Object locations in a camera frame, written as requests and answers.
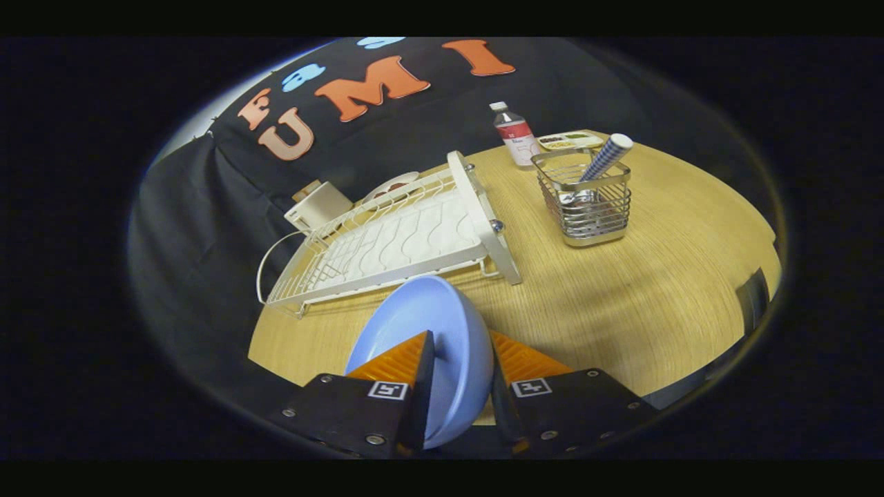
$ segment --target plastic bottle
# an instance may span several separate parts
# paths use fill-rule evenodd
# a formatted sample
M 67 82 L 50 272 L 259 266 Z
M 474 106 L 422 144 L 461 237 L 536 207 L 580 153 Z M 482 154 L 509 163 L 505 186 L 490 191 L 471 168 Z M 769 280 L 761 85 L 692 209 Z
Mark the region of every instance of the plastic bottle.
M 498 128 L 500 138 L 507 145 L 510 155 L 520 169 L 533 170 L 531 157 L 540 153 L 540 145 L 525 122 L 525 118 L 512 112 L 506 102 L 495 102 L 490 105 L 497 112 L 494 127 Z

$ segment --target dish rack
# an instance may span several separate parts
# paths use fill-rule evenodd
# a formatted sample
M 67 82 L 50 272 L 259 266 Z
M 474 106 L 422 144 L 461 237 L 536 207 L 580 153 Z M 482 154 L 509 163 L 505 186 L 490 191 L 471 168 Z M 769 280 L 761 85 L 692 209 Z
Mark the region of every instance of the dish rack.
M 485 277 L 522 282 L 503 223 L 464 156 L 450 152 L 448 168 L 368 200 L 310 233 L 295 231 L 273 244 L 258 266 L 260 303 L 298 319 L 309 305 L 399 285 L 425 274 L 478 265 Z M 298 247 L 266 299 L 261 273 L 272 250 L 302 233 Z M 490 257 L 496 271 L 486 267 Z

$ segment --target wire basket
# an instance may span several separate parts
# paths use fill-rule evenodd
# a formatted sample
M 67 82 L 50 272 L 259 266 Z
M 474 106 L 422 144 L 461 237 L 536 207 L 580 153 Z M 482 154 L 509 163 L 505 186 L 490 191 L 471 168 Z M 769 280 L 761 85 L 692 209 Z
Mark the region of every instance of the wire basket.
M 630 170 L 621 163 L 594 180 L 580 177 L 597 151 L 555 150 L 531 158 L 546 207 L 561 228 L 565 243 L 587 247 L 622 238 L 629 224 Z

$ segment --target blue bowl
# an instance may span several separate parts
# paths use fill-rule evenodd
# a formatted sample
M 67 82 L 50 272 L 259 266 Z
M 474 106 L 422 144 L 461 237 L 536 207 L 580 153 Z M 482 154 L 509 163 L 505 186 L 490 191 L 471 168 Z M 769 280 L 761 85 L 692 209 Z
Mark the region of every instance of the blue bowl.
M 436 362 L 423 446 L 434 448 L 467 431 L 491 391 L 491 338 L 473 302 L 457 288 L 438 276 L 403 283 L 362 329 L 346 374 L 424 330 L 433 332 Z

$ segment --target orange letter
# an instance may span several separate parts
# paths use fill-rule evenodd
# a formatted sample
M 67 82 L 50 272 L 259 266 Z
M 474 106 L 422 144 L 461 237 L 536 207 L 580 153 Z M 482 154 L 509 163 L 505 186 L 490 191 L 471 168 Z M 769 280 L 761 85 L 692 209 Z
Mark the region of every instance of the orange letter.
M 430 87 L 430 83 L 418 80 L 402 67 L 401 60 L 399 56 L 382 58 L 369 65 L 365 81 L 334 80 L 320 87 L 314 95 L 328 97 L 340 111 L 340 122 L 346 123 L 369 109 L 366 105 L 355 104 L 354 98 L 373 105 L 384 102 L 382 85 L 387 87 L 390 98 L 402 98 Z
M 276 134 L 276 127 L 270 126 L 258 138 L 258 143 L 270 149 L 274 156 L 282 160 L 294 160 L 304 155 L 313 146 L 313 130 L 298 117 L 297 107 L 292 107 L 286 113 L 279 116 L 279 124 L 287 125 L 298 134 L 298 144 L 289 145 L 282 141 L 282 138 L 279 138 L 279 135 Z
M 485 48 L 485 40 L 448 42 L 443 44 L 442 48 L 457 50 L 457 53 L 473 66 L 470 73 L 474 76 L 493 76 L 515 71 L 515 67 L 500 62 L 500 59 Z
M 236 115 L 236 117 L 244 118 L 248 121 L 249 130 L 255 131 L 255 128 L 261 124 L 261 121 L 263 121 L 264 118 L 267 117 L 267 113 L 270 112 L 266 107 L 271 104 L 271 100 L 265 96 L 270 93 L 270 91 L 270 88 L 265 88 L 259 91 L 258 95 L 246 103 L 246 106 L 242 108 L 242 111 Z

